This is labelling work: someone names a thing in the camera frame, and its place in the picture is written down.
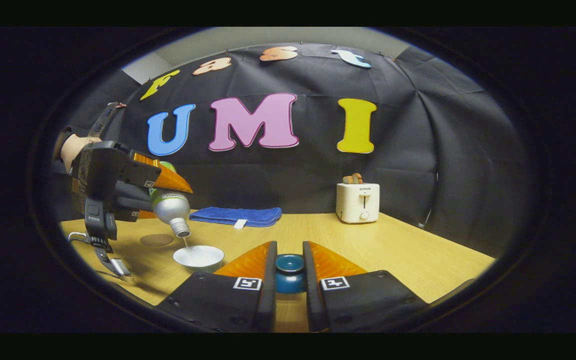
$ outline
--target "letter u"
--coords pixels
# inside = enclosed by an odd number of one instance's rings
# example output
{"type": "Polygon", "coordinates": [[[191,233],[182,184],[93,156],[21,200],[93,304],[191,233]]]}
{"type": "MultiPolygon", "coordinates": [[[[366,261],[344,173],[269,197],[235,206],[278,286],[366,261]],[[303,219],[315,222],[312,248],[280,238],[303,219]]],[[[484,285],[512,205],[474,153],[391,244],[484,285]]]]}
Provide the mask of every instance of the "letter u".
{"type": "Polygon", "coordinates": [[[188,139],[188,123],[190,112],[195,109],[194,104],[182,105],[174,109],[172,114],[176,116],[174,137],[170,141],[163,141],[164,120],[168,117],[167,112],[154,114],[148,119],[148,150],[159,157],[178,152],[188,139]]]}

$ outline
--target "blue towel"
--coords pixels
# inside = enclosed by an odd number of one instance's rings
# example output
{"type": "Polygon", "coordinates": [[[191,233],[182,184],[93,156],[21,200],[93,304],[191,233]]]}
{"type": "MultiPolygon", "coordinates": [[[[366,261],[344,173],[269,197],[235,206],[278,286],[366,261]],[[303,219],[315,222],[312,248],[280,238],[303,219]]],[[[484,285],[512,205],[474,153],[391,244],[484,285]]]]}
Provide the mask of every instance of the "blue towel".
{"type": "Polygon", "coordinates": [[[234,225],[239,219],[246,219],[245,226],[265,228],[274,225],[282,217],[279,207],[265,210],[226,209],[223,207],[206,207],[190,214],[190,220],[206,223],[234,225]]]}

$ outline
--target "blue bowl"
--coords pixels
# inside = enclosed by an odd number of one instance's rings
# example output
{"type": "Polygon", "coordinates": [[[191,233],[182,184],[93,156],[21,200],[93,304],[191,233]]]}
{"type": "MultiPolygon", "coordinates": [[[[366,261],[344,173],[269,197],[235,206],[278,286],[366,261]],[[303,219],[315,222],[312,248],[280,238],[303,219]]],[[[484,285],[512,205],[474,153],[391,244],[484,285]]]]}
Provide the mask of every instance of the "blue bowl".
{"type": "Polygon", "coordinates": [[[294,253],[277,256],[274,262],[276,291],[280,294],[299,294],[306,291],[306,271],[304,258],[294,253]]]}

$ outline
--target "table surface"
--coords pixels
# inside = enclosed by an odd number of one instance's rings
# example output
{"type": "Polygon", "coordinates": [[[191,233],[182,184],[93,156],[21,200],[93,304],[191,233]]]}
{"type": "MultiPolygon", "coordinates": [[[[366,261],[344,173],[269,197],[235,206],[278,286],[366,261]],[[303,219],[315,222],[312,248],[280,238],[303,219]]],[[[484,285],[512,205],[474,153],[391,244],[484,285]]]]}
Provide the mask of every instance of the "table surface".
{"type": "MultiPolygon", "coordinates": [[[[265,242],[277,241],[277,252],[301,254],[304,241],[311,241],[338,253],[368,272],[386,270],[431,303],[464,281],[477,278],[494,258],[457,244],[421,228],[380,213],[373,223],[347,224],[334,213],[283,214],[270,227],[244,227],[188,221],[192,234],[188,246],[215,246],[225,253],[224,264],[265,242]]],[[[83,219],[62,221],[62,230],[85,232],[83,219]]],[[[118,239],[110,240],[114,253],[134,275],[134,285],[102,275],[140,299],[158,305],[191,275],[173,260],[173,253],[185,247],[174,237],[170,226],[158,219],[137,222],[117,221],[118,239]],[[146,235],[169,235],[172,242],[150,246],[141,241],[146,235]]],[[[73,247],[92,269],[108,272],[96,258],[94,249],[81,241],[73,247]]],[[[277,294],[277,333],[307,332],[306,293],[277,294]]]]}

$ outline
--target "yellow letter i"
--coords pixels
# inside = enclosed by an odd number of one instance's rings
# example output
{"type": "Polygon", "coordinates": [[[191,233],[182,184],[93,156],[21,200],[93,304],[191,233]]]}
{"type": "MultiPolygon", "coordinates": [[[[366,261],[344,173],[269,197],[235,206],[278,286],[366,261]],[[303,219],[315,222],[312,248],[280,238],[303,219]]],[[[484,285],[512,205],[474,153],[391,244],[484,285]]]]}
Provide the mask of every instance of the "yellow letter i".
{"type": "Polygon", "coordinates": [[[345,110],[345,130],[336,148],[344,153],[372,153],[375,145],[370,142],[370,116],[377,106],[359,98],[342,98],[338,104],[345,110]]]}

